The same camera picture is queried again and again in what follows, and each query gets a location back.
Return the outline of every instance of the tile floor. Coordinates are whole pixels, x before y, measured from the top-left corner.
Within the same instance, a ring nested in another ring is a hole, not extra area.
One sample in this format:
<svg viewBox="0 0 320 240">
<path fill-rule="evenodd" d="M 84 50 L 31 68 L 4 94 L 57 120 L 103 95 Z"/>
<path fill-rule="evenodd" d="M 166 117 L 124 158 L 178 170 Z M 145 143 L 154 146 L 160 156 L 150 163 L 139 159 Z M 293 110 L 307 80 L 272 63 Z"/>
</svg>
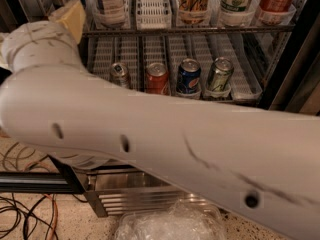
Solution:
<svg viewBox="0 0 320 240">
<path fill-rule="evenodd" d="M 24 149 L 22 144 L 17 144 L 10 152 L 10 155 L 4 157 L 10 147 L 15 145 L 12 139 L 0 137 L 0 171 L 5 170 L 24 170 L 30 168 L 30 164 L 38 161 L 45 155 L 36 151 L 32 154 L 31 149 Z M 46 159 L 41 164 L 34 167 L 36 171 L 55 170 L 50 160 Z M 2 197 L 11 197 L 10 193 L 0 193 Z M 22 202 L 27 207 L 32 207 L 42 195 L 39 194 L 15 194 L 16 200 Z M 5 204 L 0 201 L 0 209 Z M 57 195 L 58 206 L 58 224 L 57 234 L 60 240 L 111 240 L 119 223 L 119 217 L 98 218 L 87 203 L 77 201 L 72 195 Z M 34 213 L 43 220 L 50 222 L 52 212 L 51 202 L 45 199 Z M 10 228 L 15 220 L 15 212 L 10 211 L 0 213 L 0 231 Z M 233 214 L 223 214 L 223 221 L 227 230 L 228 240 L 285 240 L 285 238 L 244 220 Z M 17 229 L 3 239 L 23 239 L 22 235 L 23 221 Z M 29 239 L 45 239 L 47 226 L 40 223 Z"/>
</svg>

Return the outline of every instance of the plastic bag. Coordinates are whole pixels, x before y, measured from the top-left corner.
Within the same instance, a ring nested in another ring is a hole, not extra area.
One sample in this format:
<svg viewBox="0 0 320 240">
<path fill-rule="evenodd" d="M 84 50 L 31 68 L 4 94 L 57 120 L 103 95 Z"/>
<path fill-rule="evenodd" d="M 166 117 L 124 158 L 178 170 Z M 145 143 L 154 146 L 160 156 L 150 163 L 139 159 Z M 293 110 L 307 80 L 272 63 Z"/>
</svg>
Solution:
<svg viewBox="0 0 320 240">
<path fill-rule="evenodd" d="M 210 206 L 203 212 L 177 202 L 168 211 L 124 215 L 115 240 L 225 240 L 220 212 Z"/>
</svg>

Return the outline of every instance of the screw hole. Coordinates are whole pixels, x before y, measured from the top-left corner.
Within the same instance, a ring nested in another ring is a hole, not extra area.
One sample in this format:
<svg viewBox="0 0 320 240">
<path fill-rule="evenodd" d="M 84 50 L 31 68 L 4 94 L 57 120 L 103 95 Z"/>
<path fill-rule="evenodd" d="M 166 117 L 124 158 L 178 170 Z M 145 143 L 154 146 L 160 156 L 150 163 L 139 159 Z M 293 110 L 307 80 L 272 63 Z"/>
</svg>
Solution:
<svg viewBox="0 0 320 240">
<path fill-rule="evenodd" d="M 58 139 L 62 140 L 62 139 L 64 138 L 62 129 L 61 129 L 61 127 L 60 127 L 59 124 L 54 123 L 54 124 L 52 125 L 52 131 L 53 131 L 54 135 L 55 135 Z"/>
<path fill-rule="evenodd" d="M 130 151 L 130 144 L 127 136 L 121 135 L 120 140 L 121 140 L 122 149 L 124 150 L 124 152 L 128 153 Z"/>
<path fill-rule="evenodd" d="M 260 202 L 259 194 L 257 192 L 250 192 L 244 201 L 249 208 L 257 208 Z"/>
</svg>

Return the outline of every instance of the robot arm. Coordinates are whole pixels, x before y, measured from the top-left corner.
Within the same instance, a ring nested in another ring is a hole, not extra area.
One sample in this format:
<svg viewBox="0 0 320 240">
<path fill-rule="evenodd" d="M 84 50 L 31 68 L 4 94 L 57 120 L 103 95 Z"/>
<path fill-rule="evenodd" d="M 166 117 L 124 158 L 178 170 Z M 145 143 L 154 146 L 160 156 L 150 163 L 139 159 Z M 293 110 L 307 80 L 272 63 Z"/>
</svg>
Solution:
<svg viewBox="0 0 320 240">
<path fill-rule="evenodd" d="M 0 126 L 80 168 L 129 163 L 294 239 L 319 239 L 320 121 L 148 95 L 81 65 L 69 33 L 26 24 L 3 45 Z"/>
</svg>

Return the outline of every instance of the cable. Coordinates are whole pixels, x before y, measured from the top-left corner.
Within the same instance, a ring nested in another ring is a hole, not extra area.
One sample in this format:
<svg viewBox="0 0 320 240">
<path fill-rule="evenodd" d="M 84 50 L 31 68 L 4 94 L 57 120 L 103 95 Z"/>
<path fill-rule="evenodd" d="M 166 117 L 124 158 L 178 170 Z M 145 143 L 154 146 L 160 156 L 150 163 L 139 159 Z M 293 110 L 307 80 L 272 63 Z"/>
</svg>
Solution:
<svg viewBox="0 0 320 240">
<path fill-rule="evenodd" d="M 51 220 L 50 220 L 50 227 L 52 228 L 52 222 L 53 222 L 53 218 L 54 218 L 54 204 L 52 202 L 52 205 L 51 205 L 51 209 L 52 209 L 52 215 L 51 215 Z M 50 231 L 50 227 L 48 227 L 48 230 L 46 232 L 46 236 L 45 236 L 45 240 L 47 240 L 47 237 L 48 237 L 48 234 L 49 234 L 49 231 Z"/>
<path fill-rule="evenodd" d="M 29 225 L 28 225 L 28 220 L 29 217 L 31 216 L 31 214 L 33 213 L 33 210 L 44 200 L 46 199 L 45 196 L 41 197 L 29 210 L 29 212 L 27 213 L 27 215 L 25 216 L 24 222 L 23 222 L 23 228 L 22 228 L 22 234 L 23 234 L 23 239 L 24 240 L 28 240 L 29 234 Z"/>
<path fill-rule="evenodd" d="M 44 195 L 44 196 L 52 201 L 52 217 L 50 221 L 50 227 L 48 227 L 48 231 L 51 229 L 49 240 L 52 240 L 55 230 L 57 228 L 57 223 L 58 223 L 58 206 L 55 200 L 55 195 L 53 195 L 53 197 L 51 197 L 50 195 Z"/>
<path fill-rule="evenodd" d="M 77 197 L 76 195 L 72 195 L 75 199 L 77 199 L 80 203 L 84 203 L 84 204 L 86 204 L 86 203 L 88 203 L 88 201 L 87 200 L 81 200 L 79 197 Z"/>
<path fill-rule="evenodd" d="M 9 229 L 5 229 L 5 230 L 0 230 L 0 239 L 5 238 L 6 236 L 8 236 L 12 231 L 14 231 L 20 224 L 22 217 L 25 218 L 24 220 L 24 224 L 23 224 L 23 239 L 28 239 L 31 234 L 34 232 L 35 228 L 37 227 L 38 222 L 42 222 L 45 225 L 48 226 L 49 229 L 54 229 L 54 231 L 52 231 L 49 240 L 53 239 L 53 236 L 56 237 L 57 240 L 59 240 L 57 233 L 55 232 L 55 228 L 57 226 L 57 219 L 58 219 L 58 212 L 57 212 L 57 205 L 55 203 L 55 214 L 53 214 L 52 216 L 55 216 L 56 219 L 53 221 L 54 225 L 51 226 L 50 224 L 48 224 L 46 221 L 40 219 L 39 217 L 37 217 L 34 213 L 33 210 L 45 199 L 48 198 L 47 196 L 43 196 L 40 200 L 37 201 L 36 204 L 34 204 L 34 206 L 31 209 L 28 209 L 24 204 L 22 204 L 21 202 L 17 201 L 14 197 L 14 194 L 12 194 L 12 198 L 6 198 L 6 197 L 2 197 L 0 196 L 0 201 L 3 201 L 5 203 L 7 203 L 7 206 L 1 207 L 0 208 L 0 214 L 4 213 L 4 212 L 9 212 L 9 211 L 15 211 L 16 212 L 16 218 L 15 218 L 15 222 L 13 223 L 13 225 L 9 228 Z M 35 225 L 33 226 L 32 230 L 29 231 L 28 228 L 28 222 L 29 222 L 29 218 L 32 217 L 35 219 Z"/>
<path fill-rule="evenodd" d="M 8 168 L 7 168 L 7 166 L 6 166 L 6 161 L 7 161 L 7 157 L 8 157 L 8 155 L 10 154 L 10 152 L 16 147 L 16 146 L 18 146 L 19 145 L 19 142 L 15 142 L 8 150 L 7 150 L 7 152 L 5 153 L 5 154 L 2 154 L 1 153 L 1 155 L 3 156 L 3 159 L 2 159 L 2 161 L 1 161 L 1 163 L 2 163 L 2 167 L 6 170 L 6 171 L 11 171 L 11 170 L 9 170 Z"/>
<path fill-rule="evenodd" d="M 32 157 L 35 153 L 36 150 L 32 149 L 30 147 L 23 147 L 18 154 L 15 157 L 10 157 L 10 153 L 12 153 L 12 151 L 19 145 L 19 142 L 15 142 L 6 152 L 5 154 L 0 152 L 0 155 L 3 157 L 3 159 L 1 160 L 1 164 L 2 167 L 4 168 L 5 171 L 31 171 L 32 169 L 35 168 L 41 168 L 41 169 L 45 169 L 48 172 L 52 172 L 54 169 L 51 168 L 49 165 L 42 163 L 46 158 L 48 158 L 48 155 L 45 155 L 44 157 L 40 158 L 37 161 L 28 163 L 26 166 L 24 166 L 24 170 L 20 170 L 19 168 L 19 161 L 22 160 L 26 160 L 30 157 Z M 24 155 L 26 150 L 30 149 L 31 153 Z"/>
</svg>

